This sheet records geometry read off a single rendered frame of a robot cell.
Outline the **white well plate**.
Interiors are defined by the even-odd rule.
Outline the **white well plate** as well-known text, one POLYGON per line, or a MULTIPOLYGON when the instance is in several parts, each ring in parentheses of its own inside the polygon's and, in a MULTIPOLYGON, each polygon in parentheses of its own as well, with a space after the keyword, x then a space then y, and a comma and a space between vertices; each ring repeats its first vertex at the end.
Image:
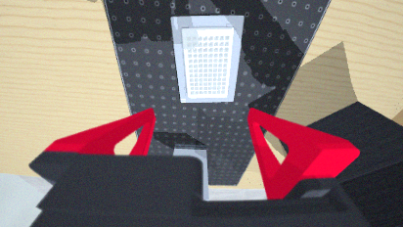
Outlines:
POLYGON ((182 28, 182 35, 188 97, 227 98, 234 28, 182 28))

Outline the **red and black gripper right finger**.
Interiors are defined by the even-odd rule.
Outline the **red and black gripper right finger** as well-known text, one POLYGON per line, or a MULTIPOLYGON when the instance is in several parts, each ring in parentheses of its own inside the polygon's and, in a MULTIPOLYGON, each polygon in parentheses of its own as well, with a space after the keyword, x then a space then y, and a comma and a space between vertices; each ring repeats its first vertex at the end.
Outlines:
POLYGON ((283 199, 302 179, 336 177, 360 154, 348 140, 254 108, 249 109, 247 122, 267 200, 283 199), (288 145, 282 164, 258 124, 288 145))

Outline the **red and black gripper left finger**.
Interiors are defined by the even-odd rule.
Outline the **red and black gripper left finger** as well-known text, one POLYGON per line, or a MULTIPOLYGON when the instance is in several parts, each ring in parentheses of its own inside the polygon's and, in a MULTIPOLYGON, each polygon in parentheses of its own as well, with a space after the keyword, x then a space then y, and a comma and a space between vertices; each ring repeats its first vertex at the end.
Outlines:
POLYGON ((145 124, 129 155, 146 155, 155 122, 154 109, 149 108, 129 117, 55 140, 44 151, 115 155, 115 145, 145 124))

